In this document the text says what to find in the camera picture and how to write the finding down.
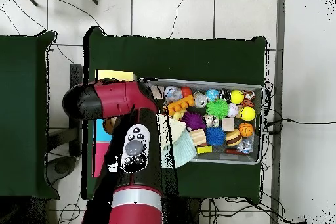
blue block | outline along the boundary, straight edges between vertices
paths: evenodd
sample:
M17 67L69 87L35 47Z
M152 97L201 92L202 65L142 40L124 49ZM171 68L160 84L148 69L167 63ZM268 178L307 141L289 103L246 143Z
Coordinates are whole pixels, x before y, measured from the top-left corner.
M103 119L97 119L96 121L96 129L97 129L97 136L96 136L96 142L111 142L112 135L105 132L102 123Z

green spiky ball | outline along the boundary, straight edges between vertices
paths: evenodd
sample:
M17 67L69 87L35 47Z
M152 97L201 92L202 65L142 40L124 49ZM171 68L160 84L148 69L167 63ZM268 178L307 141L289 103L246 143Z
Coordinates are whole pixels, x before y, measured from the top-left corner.
M221 120L228 115L228 103L223 99L209 101L207 103L207 113Z

toy burger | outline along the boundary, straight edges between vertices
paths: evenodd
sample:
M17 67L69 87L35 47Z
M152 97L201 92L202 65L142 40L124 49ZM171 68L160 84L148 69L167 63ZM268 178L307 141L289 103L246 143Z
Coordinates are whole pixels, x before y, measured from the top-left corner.
M238 129L226 133L225 140L228 146L236 146L242 141L243 137Z

purple spiky ball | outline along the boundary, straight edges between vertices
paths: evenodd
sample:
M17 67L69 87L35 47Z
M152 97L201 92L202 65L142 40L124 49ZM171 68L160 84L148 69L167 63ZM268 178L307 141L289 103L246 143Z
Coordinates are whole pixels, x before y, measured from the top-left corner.
M186 123L187 130L205 129L203 116L198 113L185 112L182 117L182 122Z

pink block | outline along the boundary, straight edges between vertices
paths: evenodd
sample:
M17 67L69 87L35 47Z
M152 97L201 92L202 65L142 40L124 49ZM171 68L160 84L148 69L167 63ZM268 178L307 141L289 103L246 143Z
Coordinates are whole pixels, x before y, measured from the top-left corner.
M102 165L104 163L105 153L108 151L108 145L110 142L96 142L96 154L94 157L95 167L93 177L99 177Z

